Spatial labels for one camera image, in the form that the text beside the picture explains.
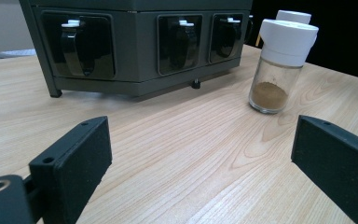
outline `white wall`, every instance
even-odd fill
[[[33,48],[19,0],[0,0],[0,51]]]

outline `dark gray machine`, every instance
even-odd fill
[[[20,0],[48,91],[143,95],[240,64],[252,0]]]

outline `spice powder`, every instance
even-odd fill
[[[253,102],[266,109],[284,107],[287,98],[288,95],[283,89],[269,82],[258,83],[252,91]]]

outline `spice jar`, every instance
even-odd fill
[[[249,93],[253,108],[268,114],[285,108],[318,30],[299,22],[263,20],[264,46]]]

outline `wooden table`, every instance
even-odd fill
[[[36,57],[0,60],[0,175],[79,122],[109,118],[113,164],[78,223],[351,223],[290,160],[298,115],[358,135],[358,77],[306,64],[284,111],[248,93],[260,54],[201,89],[143,97],[64,91],[50,98]]]

